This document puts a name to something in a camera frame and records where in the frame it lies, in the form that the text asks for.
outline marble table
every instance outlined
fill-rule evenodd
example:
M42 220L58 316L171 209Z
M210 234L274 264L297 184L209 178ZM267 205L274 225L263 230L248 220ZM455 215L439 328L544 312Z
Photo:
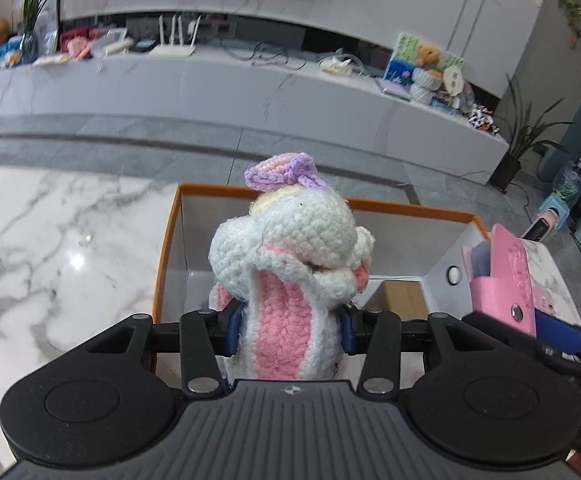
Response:
M176 184L0 166L0 401L21 377L151 312ZM0 473L14 462L0 430Z
M550 296L555 317L566 323L581 325L579 311L550 251L544 244L523 240L528 256L528 270L535 282Z

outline cardboard box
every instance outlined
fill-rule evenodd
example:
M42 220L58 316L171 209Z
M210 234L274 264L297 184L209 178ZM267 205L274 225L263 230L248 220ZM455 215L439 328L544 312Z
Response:
M403 321L426 319L429 314L419 282L404 280L385 280L366 301L365 308L389 310Z

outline metal bolt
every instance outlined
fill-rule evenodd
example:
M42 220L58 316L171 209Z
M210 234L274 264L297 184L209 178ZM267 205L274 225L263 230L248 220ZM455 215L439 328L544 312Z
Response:
M188 381L188 389L196 394L210 394L219 387L212 377L197 377Z
M395 385L390 379L373 377L364 381L364 390L369 394L387 394L392 392Z
M512 315L512 319L516 322L520 323L524 319L524 311L521 309L521 306L518 303L512 305L510 309L510 314Z

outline crocheted bunny toy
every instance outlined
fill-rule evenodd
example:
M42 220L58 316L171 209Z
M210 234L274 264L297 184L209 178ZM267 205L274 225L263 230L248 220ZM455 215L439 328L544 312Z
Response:
M311 156L277 155L246 171L264 193L217 229L211 308L247 300L231 380L330 379L342 350L334 308L368 284L374 238L321 180Z

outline crocheted bow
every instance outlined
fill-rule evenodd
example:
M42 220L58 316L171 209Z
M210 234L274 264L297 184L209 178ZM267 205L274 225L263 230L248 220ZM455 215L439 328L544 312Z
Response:
M244 172L246 185L257 191L273 191L284 186L301 184L304 187L327 189L317 174L315 161L307 153L275 155Z

